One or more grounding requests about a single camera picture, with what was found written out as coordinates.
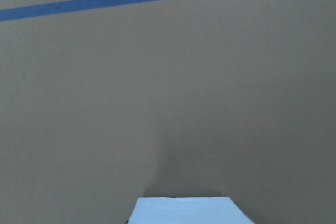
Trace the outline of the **light blue foam block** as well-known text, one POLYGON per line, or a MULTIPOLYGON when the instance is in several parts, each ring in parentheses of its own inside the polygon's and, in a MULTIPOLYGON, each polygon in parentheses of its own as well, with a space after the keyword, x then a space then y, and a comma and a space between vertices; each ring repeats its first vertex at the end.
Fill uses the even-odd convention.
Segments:
POLYGON ((253 223, 229 197, 138 198, 128 223, 253 223))

